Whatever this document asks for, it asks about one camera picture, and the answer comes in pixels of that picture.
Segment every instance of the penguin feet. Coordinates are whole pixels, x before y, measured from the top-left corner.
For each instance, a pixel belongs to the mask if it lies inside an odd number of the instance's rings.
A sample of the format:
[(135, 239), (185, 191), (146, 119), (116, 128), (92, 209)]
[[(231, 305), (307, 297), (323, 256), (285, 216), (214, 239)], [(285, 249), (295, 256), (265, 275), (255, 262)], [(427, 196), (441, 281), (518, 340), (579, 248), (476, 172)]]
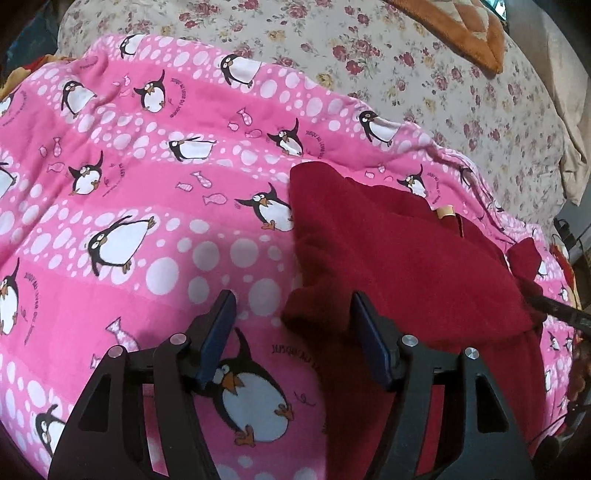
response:
[(283, 403), (280, 403), (279, 408), (275, 410), (275, 415), (285, 417), (289, 421), (292, 421), (294, 419), (294, 412), (291, 409), (290, 404), (287, 404), (287, 406), (285, 406)]
[(245, 432), (238, 431), (236, 432), (236, 438), (234, 439), (234, 443), (239, 447), (242, 445), (248, 445), (249, 447), (254, 447), (255, 443), (255, 432), (250, 425), (246, 425)]
[(263, 223), (261, 228), (263, 230), (275, 230), (275, 220), (271, 220), (270, 223)]

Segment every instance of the pink fish print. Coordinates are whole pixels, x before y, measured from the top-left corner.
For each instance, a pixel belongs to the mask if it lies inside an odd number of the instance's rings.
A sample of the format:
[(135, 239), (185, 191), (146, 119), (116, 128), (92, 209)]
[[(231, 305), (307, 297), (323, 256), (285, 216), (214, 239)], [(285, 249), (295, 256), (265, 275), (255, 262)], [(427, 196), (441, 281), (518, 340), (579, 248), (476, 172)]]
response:
[(94, 370), (96, 367), (98, 367), (100, 360), (101, 358), (99, 356), (92, 354), (92, 359), (90, 360), (90, 369)]
[(212, 187), (212, 182), (205, 178), (203, 175), (201, 175), (200, 171), (194, 171), (193, 173), (191, 173), (191, 175), (193, 175), (193, 177), (197, 177), (202, 187), (206, 189), (210, 189)]
[(244, 124), (249, 127), (252, 125), (252, 117), (246, 113), (246, 107), (241, 108), (236, 112), (238, 115), (242, 115), (242, 121)]
[(255, 128), (254, 130), (251, 130), (244, 134), (246, 138), (259, 138), (261, 135), (262, 132), (258, 128)]
[(53, 147), (53, 156), (59, 157), (61, 155), (61, 145), (60, 145), (61, 137), (55, 137), (53, 141), (56, 143)]
[(135, 338), (126, 331), (121, 330), (121, 317), (118, 317), (105, 330), (115, 335), (115, 338), (117, 338), (117, 344), (124, 347), (128, 352), (136, 352), (139, 350), (138, 342)]
[(190, 192), (191, 190), (193, 190), (193, 185), (191, 185), (190, 183), (177, 183), (177, 186), (175, 188), (184, 190), (185, 192)]
[(64, 169), (65, 165), (62, 162), (55, 162), (55, 163), (50, 163), (47, 166), (47, 171), (54, 171), (56, 173), (61, 172)]
[(203, 195), (203, 203), (205, 205), (208, 205), (209, 203), (214, 203), (216, 205), (223, 205), (227, 201), (228, 201), (228, 198), (226, 198), (226, 196), (223, 193), (214, 193), (213, 195), (210, 195), (209, 197), (206, 197), (205, 195)]

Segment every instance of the orange beak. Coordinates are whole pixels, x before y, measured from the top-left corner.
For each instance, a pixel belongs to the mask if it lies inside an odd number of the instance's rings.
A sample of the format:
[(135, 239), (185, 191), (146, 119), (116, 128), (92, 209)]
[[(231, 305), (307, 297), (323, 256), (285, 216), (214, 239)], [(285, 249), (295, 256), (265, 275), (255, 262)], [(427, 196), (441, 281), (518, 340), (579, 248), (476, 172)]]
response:
[(232, 372), (228, 372), (222, 378), (222, 387), (234, 395), (238, 395), (236, 387), (244, 387), (244, 383)]

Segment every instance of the brown blanket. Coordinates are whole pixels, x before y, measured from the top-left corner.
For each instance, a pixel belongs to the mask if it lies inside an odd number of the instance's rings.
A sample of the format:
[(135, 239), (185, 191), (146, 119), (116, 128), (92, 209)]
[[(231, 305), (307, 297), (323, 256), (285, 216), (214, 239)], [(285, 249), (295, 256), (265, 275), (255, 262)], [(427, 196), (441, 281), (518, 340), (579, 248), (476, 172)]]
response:
[(480, 67), (493, 73), (503, 71), (503, 26), (480, 0), (387, 1), (414, 17)]

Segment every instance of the white polka dot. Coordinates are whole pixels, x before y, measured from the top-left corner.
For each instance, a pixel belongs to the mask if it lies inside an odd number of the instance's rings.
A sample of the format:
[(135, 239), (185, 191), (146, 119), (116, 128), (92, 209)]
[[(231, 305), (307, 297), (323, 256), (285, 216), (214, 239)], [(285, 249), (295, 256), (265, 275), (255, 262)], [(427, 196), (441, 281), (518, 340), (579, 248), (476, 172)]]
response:
[(209, 224), (203, 220), (192, 220), (189, 228), (194, 233), (205, 233), (209, 230)]
[(258, 155), (254, 152), (251, 152), (250, 150), (245, 150), (240, 155), (240, 160), (242, 160), (242, 163), (245, 165), (252, 165), (254, 162), (256, 162), (257, 158)]
[(265, 83), (261, 85), (261, 97), (263, 98), (271, 98), (275, 95), (277, 91), (277, 83), (275, 80), (266, 80)]
[(60, 232), (60, 234), (56, 237), (55, 241), (53, 242), (53, 248), (61, 248), (63, 247), (66, 242), (72, 236), (72, 230), (66, 228)]
[(32, 205), (22, 215), (22, 222), (25, 225), (30, 225), (30, 224), (32, 224), (35, 221), (35, 219), (37, 218), (37, 215), (39, 215), (39, 206), (38, 205)]
[(233, 468), (226, 465), (216, 465), (217, 474), (220, 480), (240, 480), (240, 477)]
[(185, 65), (187, 63), (187, 60), (189, 59), (189, 52), (182, 52), (179, 53), (177, 55), (177, 57), (174, 59), (173, 65), (175, 67), (180, 67), (181, 65)]
[(51, 235), (49, 233), (39, 235), (31, 245), (31, 254), (37, 255), (41, 253), (50, 241)]
[(120, 116), (119, 119), (117, 120), (117, 125), (119, 127), (124, 127), (129, 122), (131, 122), (133, 119), (134, 119), (133, 116)]
[(251, 267), (255, 264), (257, 257), (258, 246), (248, 238), (240, 238), (230, 247), (230, 258), (237, 267)]
[(103, 213), (95, 220), (96, 226), (107, 226), (115, 219), (114, 213)]
[(211, 241), (198, 244), (193, 250), (193, 263), (205, 272), (215, 268), (220, 260), (220, 252), (217, 245)]
[(189, 282), (189, 300), (193, 303), (203, 303), (209, 296), (209, 285), (203, 277), (195, 277)]
[(104, 124), (108, 124), (111, 120), (113, 120), (115, 118), (115, 112), (106, 112), (103, 117), (100, 119), (100, 124), (104, 125)]
[(248, 304), (252, 312), (262, 317), (273, 314), (281, 301), (281, 289), (270, 278), (263, 278), (253, 284), (248, 292)]
[(7, 366), (6, 366), (6, 376), (8, 377), (8, 381), (10, 383), (14, 383), (14, 375), (17, 372), (17, 366), (15, 365), (14, 362), (10, 362)]
[(131, 142), (131, 135), (129, 134), (122, 134), (118, 135), (115, 140), (113, 140), (113, 147), (117, 150), (123, 150), (127, 145)]
[(240, 455), (240, 457), (238, 457), (238, 465), (242, 468), (250, 468), (252, 467), (252, 458), (248, 455)]
[(318, 477), (312, 468), (306, 467), (295, 473), (294, 480), (318, 480)]
[(322, 100), (318, 97), (311, 98), (306, 106), (306, 115), (316, 116), (322, 110)]
[(14, 213), (10, 210), (0, 215), (0, 235), (8, 233), (14, 225)]
[(271, 245), (269, 247), (269, 250), (267, 250), (267, 255), (271, 260), (275, 260), (276, 262), (281, 260), (281, 257), (283, 256), (281, 249), (275, 245)]
[(49, 260), (49, 265), (48, 268), (49, 270), (53, 270), (54, 268), (56, 268), (60, 263), (61, 263), (61, 255), (54, 255), (54, 257)]
[(178, 280), (178, 265), (170, 257), (159, 258), (146, 272), (146, 286), (154, 295), (166, 295)]
[(288, 88), (296, 88), (300, 82), (300, 78), (296, 72), (291, 72), (285, 77), (285, 85)]
[(150, 138), (147, 135), (139, 137), (135, 143), (134, 148), (146, 147), (150, 143)]

